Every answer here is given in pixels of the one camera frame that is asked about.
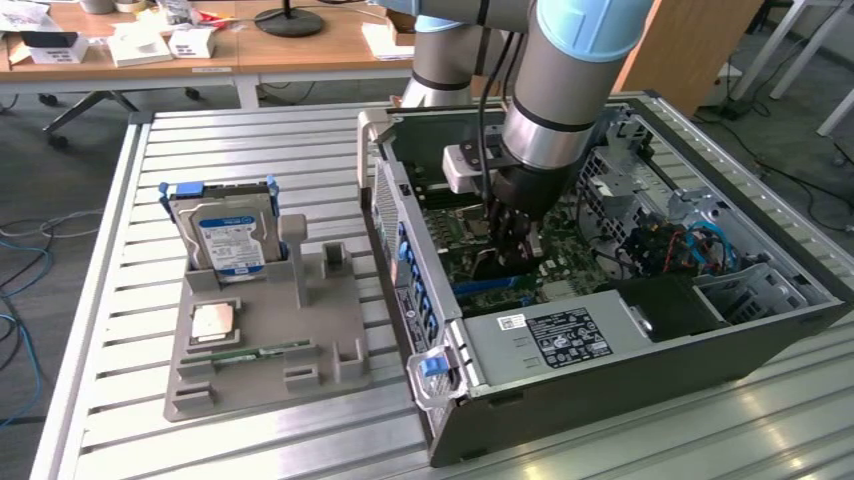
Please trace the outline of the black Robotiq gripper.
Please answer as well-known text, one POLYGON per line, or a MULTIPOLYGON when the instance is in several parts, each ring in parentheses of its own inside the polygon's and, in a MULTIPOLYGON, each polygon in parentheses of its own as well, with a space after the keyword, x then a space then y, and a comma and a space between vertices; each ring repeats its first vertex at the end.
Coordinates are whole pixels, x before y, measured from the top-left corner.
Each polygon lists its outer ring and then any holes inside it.
POLYGON ((497 170, 492 195, 497 203, 540 221, 569 181, 569 167, 541 170, 528 166, 507 166, 497 170))

